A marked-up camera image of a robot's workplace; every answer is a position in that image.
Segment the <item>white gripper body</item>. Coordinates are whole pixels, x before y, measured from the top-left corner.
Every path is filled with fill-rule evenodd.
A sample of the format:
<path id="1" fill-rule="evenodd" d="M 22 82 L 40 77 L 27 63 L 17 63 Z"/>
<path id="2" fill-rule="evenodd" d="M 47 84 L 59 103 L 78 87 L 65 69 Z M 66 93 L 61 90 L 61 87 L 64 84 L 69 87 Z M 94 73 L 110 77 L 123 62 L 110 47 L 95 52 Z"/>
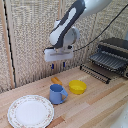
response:
<path id="1" fill-rule="evenodd" d="M 44 59 L 46 62 L 71 59 L 73 57 L 73 47 L 66 46 L 59 49 L 53 47 L 44 50 Z"/>

